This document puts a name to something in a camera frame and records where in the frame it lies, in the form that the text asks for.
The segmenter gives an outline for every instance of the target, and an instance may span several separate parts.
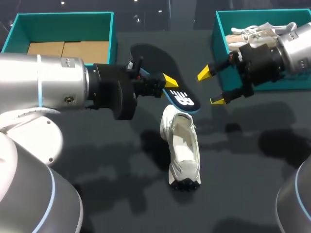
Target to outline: beige sneaker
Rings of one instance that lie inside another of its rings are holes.
[[[245,29],[231,28],[233,34],[227,35],[225,39],[230,51],[240,51],[239,47],[247,43],[253,48],[263,44],[273,47],[276,45],[276,40],[280,35],[291,32],[296,28],[297,25],[294,22],[285,26],[273,26],[270,23],[265,23],[260,26],[250,26]]]

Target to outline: shoelace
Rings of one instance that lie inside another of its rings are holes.
[[[256,29],[258,28],[258,26],[253,25],[253,26],[249,26],[245,29],[237,29],[237,28],[231,28],[231,31],[233,34],[240,34],[242,35],[244,40],[247,40],[247,43],[249,42],[249,39],[251,37],[259,37],[258,32],[256,31]]]
[[[11,112],[6,112],[0,115],[0,132],[3,133],[10,126],[15,126],[21,123],[27,123],[27,121],[23,118],[31,114],[36,114],[36,113],[61,114],[59,111],[55,109],[43,108],[43,107],[17,110],[16,112],[17,113],[15,113],[15,111],[11,111]]]

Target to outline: white logo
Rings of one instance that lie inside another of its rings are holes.
[[[172,91],[170,90],[170,92],[174,95],[175,99],[182,105],[186,106],[186,105],[194,105],[194,102],[188,98],[187,93],[186,92],[179,92],[179,91]]]

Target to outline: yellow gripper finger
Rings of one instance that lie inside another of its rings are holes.
[[[170,76],[167,76],[166,74],[164,74],[165,80],[166,80],[166,84],[165,84],[165,88],[169,88],[169,87],[178,87],[178,83],[176,82],[175,79],[172,79]]]
[[[208,65],[198,74],[198,80],[202,81],[204,79],[212,77]]]
[[[215,98],[210,98],[209,100],[211,104],[226,104],[224,98],[221,95]]]

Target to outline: shoe insole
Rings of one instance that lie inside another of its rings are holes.
[[[200,110],[200,101],[186,86],[175,60],[167,52],[150,44],[135,44],[131,55],[134,59],[143,57],[142,75],[164,73],[177,81],[179,87],[166,88],[163,92],[178,110],[189,114]]]
[[[173,134],[173,146],[177,161],[195,160],[190,133],[184,127],[176,126]]]

